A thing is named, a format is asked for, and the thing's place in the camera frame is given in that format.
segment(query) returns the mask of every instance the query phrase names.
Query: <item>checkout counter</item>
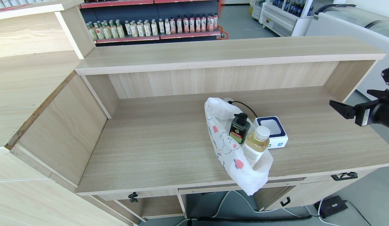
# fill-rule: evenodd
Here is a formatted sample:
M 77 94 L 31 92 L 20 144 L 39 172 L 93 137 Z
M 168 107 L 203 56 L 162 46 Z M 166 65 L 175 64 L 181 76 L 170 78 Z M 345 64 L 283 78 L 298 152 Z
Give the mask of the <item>checkout counter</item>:
M 289 134 L 284 148 L 271 150 L 269 181 L 254 195 L 258 209 L 313 204 L 389 166 L 389 145 L 328 104 L 345 101 L 384 57 L 369 44 L 316 36 L 94 47 L 78 20 L 82 1 L 71 2 L 0 17 L 6 219 L 138 225 L 187 217 L 188 194 L 240 189 L 210 142 L 210 96 L 278 116 Z M 46 4 L 58 11 L 41 12 Z M 333 180 L 348 172 L 358 177 Z

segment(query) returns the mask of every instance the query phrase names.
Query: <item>white plastic bag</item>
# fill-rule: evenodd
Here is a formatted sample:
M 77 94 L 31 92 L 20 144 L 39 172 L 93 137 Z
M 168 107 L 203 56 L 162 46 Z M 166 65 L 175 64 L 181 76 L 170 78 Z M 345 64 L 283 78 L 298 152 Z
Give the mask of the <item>white plastic bag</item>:
M 267 182 L 273 161 L 271 154 L 268 150 L 265 150 L 255 165 L 256 170 L 252 169 L 244 156 L 241 145 L 229 136 L 233 115 L 242 111 L 220 98 L 213 97 L 207 99 L 204 109 L 211 142 L 218 160 L 228 175 L 246 194 L 248 196 L 253 195 Z M 248 134 L 255 130 L 252 122 L 250 122 L 250 125 Z

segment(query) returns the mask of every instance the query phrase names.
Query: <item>drawer handle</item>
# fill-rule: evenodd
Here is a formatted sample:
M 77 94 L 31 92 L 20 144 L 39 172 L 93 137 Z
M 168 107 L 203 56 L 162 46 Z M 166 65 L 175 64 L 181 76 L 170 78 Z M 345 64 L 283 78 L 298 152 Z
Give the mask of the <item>drawer handle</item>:
M 351 179 L 357 179 L 358 174 L 355 172 L 349 172 L 349 173 L 342 173 L 340 176 L 337 176 L 337 174 L 331 175 L 332 179 L 335 181 L 340 180 L 351 180 Z
M 137 200 L 137 196 L 139 196 L 136 192 L 133 192 L 132 194 L 128 195 L 127 197 L 130 199 L 130 202 L 139 202 Z
M 288 205 L 288 203 L 291 202 L 291 199 L 289 198 L 289 196 L 287 197 L 287 202 L 286 203 L 283 203 L 282 201 L 280 202 L 281 206 L 284 207 L 286 205 Z

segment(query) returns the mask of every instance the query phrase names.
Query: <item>black power adapter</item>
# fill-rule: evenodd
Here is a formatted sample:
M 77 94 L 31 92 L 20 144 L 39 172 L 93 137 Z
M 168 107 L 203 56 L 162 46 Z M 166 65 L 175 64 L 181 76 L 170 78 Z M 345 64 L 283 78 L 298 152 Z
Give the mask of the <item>black power adapter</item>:
M 319 211 L 319 204 L 320 202 L 314 204 L 317 211 Z M 348 207 L 340 196 L 334 196 L 330 199 L 323 200 L 321 203 L 320 215 L 324 219 L 346 209 L 348 209 Z

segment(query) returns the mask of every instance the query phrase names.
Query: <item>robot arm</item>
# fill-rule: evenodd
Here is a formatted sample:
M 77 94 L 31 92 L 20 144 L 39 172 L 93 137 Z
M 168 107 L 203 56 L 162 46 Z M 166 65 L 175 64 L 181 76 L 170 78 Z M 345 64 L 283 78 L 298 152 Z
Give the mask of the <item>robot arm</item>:
M 389 68 L 383 70 L 381 76 L 389 86 Z M 367 93 L 376 97 L 377 100 L 355 106 L 330 100 L 330 106 L 347 120 L 355 118 L 355 124 L 359 126 L 381 124 L 389 128 L 389 90 L 370 89 Z

